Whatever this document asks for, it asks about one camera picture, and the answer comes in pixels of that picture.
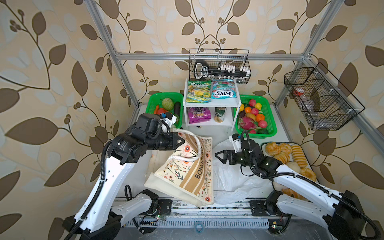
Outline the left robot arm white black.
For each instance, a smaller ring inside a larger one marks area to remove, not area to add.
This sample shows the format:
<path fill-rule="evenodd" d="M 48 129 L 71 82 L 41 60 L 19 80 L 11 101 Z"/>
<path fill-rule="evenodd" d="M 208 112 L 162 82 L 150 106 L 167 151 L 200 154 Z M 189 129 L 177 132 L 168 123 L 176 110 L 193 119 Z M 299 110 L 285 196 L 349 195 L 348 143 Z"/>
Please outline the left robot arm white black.
<path fill-rule="evenodd" d="M 148 150 L 171 151 L 184 144 L 184 139 L 171 131 L 176 120 L 172 113 L 144 113 L 127 131 L 106 143 L 98 181 L 78 213 L 63 222 L 67 240 L 73 235 L 82 240 L 113 240 L 124 224 L 156 210 L 158 195 L 149 190 L 120 207 L 112 205 L 124 180 Z"/>

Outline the Fox's candy bag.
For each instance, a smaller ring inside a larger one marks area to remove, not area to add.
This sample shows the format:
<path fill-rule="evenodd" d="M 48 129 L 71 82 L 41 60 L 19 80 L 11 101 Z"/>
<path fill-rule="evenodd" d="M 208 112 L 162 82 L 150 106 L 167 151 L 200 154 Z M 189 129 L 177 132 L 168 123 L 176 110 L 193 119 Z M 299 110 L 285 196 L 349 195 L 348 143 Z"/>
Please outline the Fox's candy bag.
<path fill-rule="evenodd" d="M 212 80 L 213 99 L 229 99 L 236 97 L 236 86 L 233 80 Z"/>

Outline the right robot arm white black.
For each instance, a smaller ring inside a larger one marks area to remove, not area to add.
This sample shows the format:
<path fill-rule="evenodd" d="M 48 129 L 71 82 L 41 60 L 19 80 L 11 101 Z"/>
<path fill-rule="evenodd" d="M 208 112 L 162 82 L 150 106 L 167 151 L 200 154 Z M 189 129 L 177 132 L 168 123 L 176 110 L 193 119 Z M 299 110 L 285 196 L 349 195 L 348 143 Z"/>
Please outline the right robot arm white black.
<path fill-rule="evenodd" d="M 288 167 L 272 156 L 265 155 L 253 140 L 239 138 L 233 150 L 215 153 L 223 164 L 249 167 L 255 177 L 285 186 L 304 197 L 291 197 L 273 191 L 266 199 L 270 215 L 278 212 L 294 215 L 325 229 L 337 240 L 379 240 L 380 228 L 365 213 L 357 195 L 329 189 Z"/>

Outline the purple candy bag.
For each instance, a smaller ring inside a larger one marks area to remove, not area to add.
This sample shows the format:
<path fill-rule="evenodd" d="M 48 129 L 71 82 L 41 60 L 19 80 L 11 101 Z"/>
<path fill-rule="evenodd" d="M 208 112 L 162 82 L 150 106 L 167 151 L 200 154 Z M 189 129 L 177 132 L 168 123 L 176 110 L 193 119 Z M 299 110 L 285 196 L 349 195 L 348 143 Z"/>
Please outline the purple candy bag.
<path fill-rule="evenodd" d="M 190 124 L 208 122 L 211 119 L 211 111 L 206 107 L 191 107 L 188 110 Z"/>

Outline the cream floral tote bag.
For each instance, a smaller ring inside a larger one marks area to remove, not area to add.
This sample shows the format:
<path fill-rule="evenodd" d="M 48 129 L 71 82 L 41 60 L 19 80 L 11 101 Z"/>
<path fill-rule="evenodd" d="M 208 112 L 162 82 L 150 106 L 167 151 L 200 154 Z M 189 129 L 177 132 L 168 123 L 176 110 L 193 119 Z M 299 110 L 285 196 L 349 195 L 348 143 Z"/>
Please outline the cream floral tote bag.
<path fill-rule="evenodd" d="M 196 207 L 214 203 L 213 138 L 175 129 L 185 140 L 176 150 L 153 150 L 147 169 L 146 188 Z"/>

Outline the green tin can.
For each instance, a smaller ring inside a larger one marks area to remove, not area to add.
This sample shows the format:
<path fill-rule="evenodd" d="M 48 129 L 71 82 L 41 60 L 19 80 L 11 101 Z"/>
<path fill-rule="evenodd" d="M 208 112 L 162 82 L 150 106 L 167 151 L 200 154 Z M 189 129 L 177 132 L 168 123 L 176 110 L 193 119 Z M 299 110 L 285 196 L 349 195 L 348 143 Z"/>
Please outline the green tin can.
<path fill-rule="evenodd" d="M 226 107 L 215 107 L 215 117 L 214 120 L 217 123 L 222 123 L 225 120 L 227 108 Z"/>

